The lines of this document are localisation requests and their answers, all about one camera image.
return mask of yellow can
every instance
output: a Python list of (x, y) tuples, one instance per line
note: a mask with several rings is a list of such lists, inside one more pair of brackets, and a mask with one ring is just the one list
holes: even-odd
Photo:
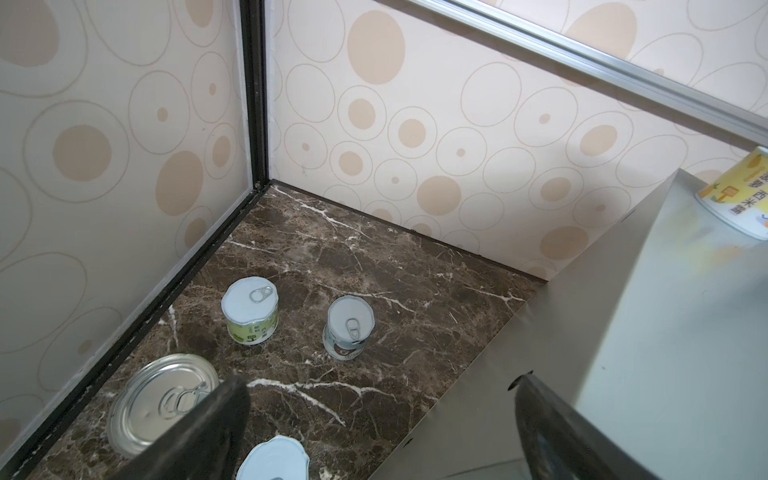
[(768, 240), (768, 149), (756, 148), (699, 192), (697, 199), (736, 230)]

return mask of pull tab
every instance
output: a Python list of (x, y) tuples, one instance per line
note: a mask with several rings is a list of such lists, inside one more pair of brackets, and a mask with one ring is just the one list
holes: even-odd
[(204, 390), (208, 387), (205, 382), (193, 389), (185, 389), (176, 386), (163, 395), (158, 406), (160, 416), (164, 419), (172, 419), (175, 416), (184, 415), (189, 412), (202, 399), (208, 396)]
[(272, 295), (272, 292), (272, 287), (269, 285), (257, 288), (250, 293), (250, 301), (254, 303), (262, 303), (268, 296)]
[(346, 331), (353, 340), (360, 338), (360, 322), (357, 319), (349, 319), (346, 321)]

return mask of can lid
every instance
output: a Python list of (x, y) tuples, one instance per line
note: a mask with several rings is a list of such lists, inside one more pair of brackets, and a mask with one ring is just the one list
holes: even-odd
[(345, 342), (365, 340), (375, 325), (373, 309), (358, 296), (345, 295), (337, 298), (328, 309), (328, 327), (331, 333)]
[(107, 438), (121, 455), (142, 453), (219, 386), (214, 366), (201, 356), (175, 353), (131, 377), (112, 402)]
[(221, 299), (221, 310), (238, 325), (266, 319), (277, 307), (275, 284), (260, 276), (241, 278)]
[(253, 447), (237, 470), (235, 480), (307, 480), (310, 457), (304, 447), (290, 437), (278, 435)]

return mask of black metal frame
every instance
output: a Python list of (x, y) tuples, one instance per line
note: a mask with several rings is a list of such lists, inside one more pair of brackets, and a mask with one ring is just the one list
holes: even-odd
[(240, 0), (243, 31), (243, 76), (250, 133), (250, 164), (253, 188), (269, 181), (269, 148), (266, 134), (266, 55), (263, 0)]
[(266, 98), (263, 2), (240, 0), (240, 20), (253, 190), (0, 468), (0, 478), (25, 478), (29, 475), (269, 188), (266, 102), (263, 100)]

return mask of aluminum rail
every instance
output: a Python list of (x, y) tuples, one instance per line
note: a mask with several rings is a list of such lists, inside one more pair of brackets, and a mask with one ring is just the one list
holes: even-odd
[(479, 0), (407, 1), (745, 140), (768, 145), (768, 118), (588, 47)]

